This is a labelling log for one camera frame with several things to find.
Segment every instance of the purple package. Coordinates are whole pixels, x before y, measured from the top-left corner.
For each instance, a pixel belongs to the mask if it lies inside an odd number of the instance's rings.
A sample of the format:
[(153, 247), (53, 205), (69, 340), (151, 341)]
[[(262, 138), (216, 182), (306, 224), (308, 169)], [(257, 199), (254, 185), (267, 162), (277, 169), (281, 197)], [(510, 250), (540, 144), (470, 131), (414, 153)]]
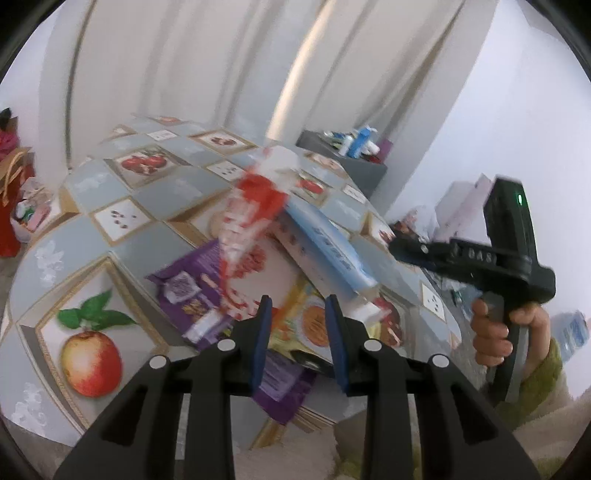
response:
[(212, 240), (147, 277), (171, 323), (200, 351), (232, 323), (219, 310), (219, 271), (219, 242)]
[(267, 350), (261, 386), (252, 398), (276, 422), (285, 425), (310, 392), (316, 374), (274, 350)]
[[(171, 323), (198, 351), (216, 343), (233, 322), (219, 310), (219, 273), (219, 242), (212, 240), (146, 277), (158, 286), (158, 302)], [(286, 424), (315, 377), (311, 370), (268, 350), (261, 386), (252, 398), (272, 419)]]

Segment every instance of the bottle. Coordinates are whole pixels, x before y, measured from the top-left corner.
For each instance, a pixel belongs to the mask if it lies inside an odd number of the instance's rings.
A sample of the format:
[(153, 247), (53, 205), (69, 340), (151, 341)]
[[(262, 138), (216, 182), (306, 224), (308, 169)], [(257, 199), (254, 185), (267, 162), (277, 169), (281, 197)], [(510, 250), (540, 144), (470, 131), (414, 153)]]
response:
[(347, 135), (345, 137), (345, 139), (343, 140), (343, 144), (340, 146), (339, 155), (344, 157), (347, 154), (347, 152), (349, 151), (349, 147), (351, 146), (351, 143), (353, 143), (353, 135)]
[(363, 147), (369, 141), (371, 132), (377, 132), (377, 130), (375, 128), (371, 128), (369, 125), (359, 130), (357, 138), (353, 140), (353, 143), (351, 144), (349, 151), (347, 152), (348, 157), (359, 158), (359, 156), (361, 155), (361, 151), (363, 150)]
[(561, 313), (550, 321), (552, 336), (560, 347), (566, 363), (589, 340), (589, 329), (581, 312)]

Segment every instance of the shopping bag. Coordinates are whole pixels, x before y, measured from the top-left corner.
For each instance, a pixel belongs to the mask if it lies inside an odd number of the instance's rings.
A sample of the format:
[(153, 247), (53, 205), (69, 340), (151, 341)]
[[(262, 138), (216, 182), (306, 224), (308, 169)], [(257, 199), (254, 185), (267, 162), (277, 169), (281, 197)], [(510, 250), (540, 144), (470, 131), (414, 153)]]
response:
[(29, 148), (16, 148), (0, 163), (0, 257), (15, 257), (21, 249), (11, 225), (11, 215), (18, 202), (20, 188), (33, 175), (26, 164)]

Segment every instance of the toothpaste box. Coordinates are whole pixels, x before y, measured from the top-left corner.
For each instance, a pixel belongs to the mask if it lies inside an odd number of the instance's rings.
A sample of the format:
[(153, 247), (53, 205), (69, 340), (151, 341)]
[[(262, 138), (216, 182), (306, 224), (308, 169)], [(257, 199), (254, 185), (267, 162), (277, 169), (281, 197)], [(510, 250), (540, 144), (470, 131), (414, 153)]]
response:
[(272, 232), (323, 297), (335, 294), (343, 314), (379, 293), (372, 271), (318, 208), (292, 196)]

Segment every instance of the blue gripper pad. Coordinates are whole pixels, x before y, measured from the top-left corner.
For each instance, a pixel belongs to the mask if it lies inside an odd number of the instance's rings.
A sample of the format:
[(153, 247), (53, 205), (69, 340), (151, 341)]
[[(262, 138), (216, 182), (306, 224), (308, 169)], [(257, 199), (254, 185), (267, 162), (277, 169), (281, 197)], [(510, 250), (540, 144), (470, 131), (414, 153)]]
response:
[(335, 368), (335, 378), (344, 393), (349, 391), (349, 357), (343, 340), (344, 318), (339, 301), (330, 295), (324, 301), (326, 332), (329, 336), (330, 354)]
[(254, 392), (262, 381), (262, 373), (265, 369), (265, 358), (267, 357), (267, 346), (271, 334), (273, 302), (267, 295), (261, 297), (261, 303), (256, 313), (257, 320), (261, 323), (256, 344), (252, 353), (252, 377), (251, 388)]

